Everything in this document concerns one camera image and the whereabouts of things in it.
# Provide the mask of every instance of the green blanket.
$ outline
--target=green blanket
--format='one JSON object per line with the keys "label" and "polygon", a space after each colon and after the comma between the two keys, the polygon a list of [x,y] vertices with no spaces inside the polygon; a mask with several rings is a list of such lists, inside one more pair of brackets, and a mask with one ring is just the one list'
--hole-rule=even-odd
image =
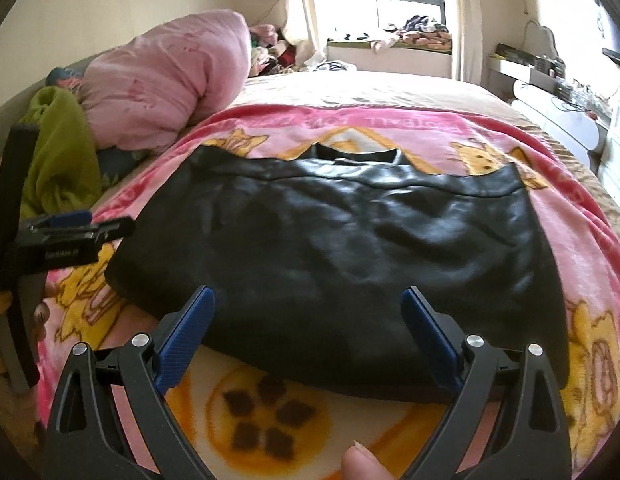
{"label": "green blanket", "polygon": [[21,123],[38,124],[39,140],[23,188],[21,218],[90,208],[101,173],[84,111],[68,90],[40,89]]}

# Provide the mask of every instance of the window pane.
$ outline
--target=window pane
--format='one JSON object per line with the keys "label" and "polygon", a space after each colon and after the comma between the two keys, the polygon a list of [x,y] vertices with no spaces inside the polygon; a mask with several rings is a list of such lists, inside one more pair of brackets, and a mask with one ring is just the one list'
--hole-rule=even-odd
{"label": "window pane", "polygon": [[321,15],[326,31],[336,28],[339,33],[371,34],[378,28],[376,21],[376,0],[321,0]]}
{"label": "window pane", "polygon": [[384,27],[387,23],[394,23],[398,28],[405,25],[412,16],[432,16],[441,20],[441,7],[415,2],[401,2],[398,0],[379,0],[379,23]]}

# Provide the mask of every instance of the curtain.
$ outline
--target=curtain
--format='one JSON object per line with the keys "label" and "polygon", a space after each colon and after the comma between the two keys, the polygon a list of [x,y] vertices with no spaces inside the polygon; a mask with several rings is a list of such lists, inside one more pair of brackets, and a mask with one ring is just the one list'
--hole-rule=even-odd
{"label": "curtain", "polygon": [[298,66],[325,60],[326,39],[319,29],[315,0],[285,0],[287,22],[283,27],[285,39],[296,45]]}
{"label": "curtain", "polygon": [[479,85],[483,72],[483,17],[480,0],[456,0],[452,79]]}

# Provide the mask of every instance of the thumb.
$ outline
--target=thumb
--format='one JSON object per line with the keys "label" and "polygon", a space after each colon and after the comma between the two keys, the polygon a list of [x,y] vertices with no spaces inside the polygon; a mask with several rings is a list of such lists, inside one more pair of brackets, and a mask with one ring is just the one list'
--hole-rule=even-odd
{"label": "thumb", "polygon": [[370,450],[354,442],[341,461],[343,480],[394,480]]}

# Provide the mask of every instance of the pink blanket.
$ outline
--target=pink blanket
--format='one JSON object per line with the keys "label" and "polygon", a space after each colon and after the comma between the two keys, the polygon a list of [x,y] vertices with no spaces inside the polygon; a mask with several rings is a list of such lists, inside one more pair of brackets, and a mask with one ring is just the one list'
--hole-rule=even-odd
{"label": "pink blanket", "polygon": [[[202,143],[241,156],[291,159],[318,141],[348,152],[399,147],[427,173],[483,174],[516,163],[552,245],[564,288],[571,370],[562,398],[576,477],[620,418],[620,245],[596,202],[537,137],[490,118],[451,112],[238,107],[194,129],[115,195],[96,218],[136,217]],[[44,418],[74,343],[115,346],[155,325],[154,319],[119,298],[104,282],[103,269],[114,250],[105,246],[100,262],[93,266],[50,275],[60,291],[50,301],[48,338],[40,345],[39,404]],[[354,399],[286,383],[287,395],[309,403],[316,416],[293,431],[294,457],[281,462],[266,449],[245,452],[231,446],[236,421],[223,403],[223,392],[237,385],[253,391],[261,377],[259,370],[201,347],[186,379],[168,394],[177,420],[219,480],[279,474],[338,479],[340,456],[353,440],[371,449],[398,477],[443,412],[443,406],[435,404]],[[152,466],[124,402],[120,409],[137,458]],[[255,424],[274,424],[272,413],[259,413]],[[494,406],[486,410],[464,466],[480,457],[495,413]]]}
{"label": "pink blanket", "polygon": [[237,97],[250,71],[242,15],[207,10],[154,27],[93,60],[77,97],[98,150],[161,153],[186,124]]}

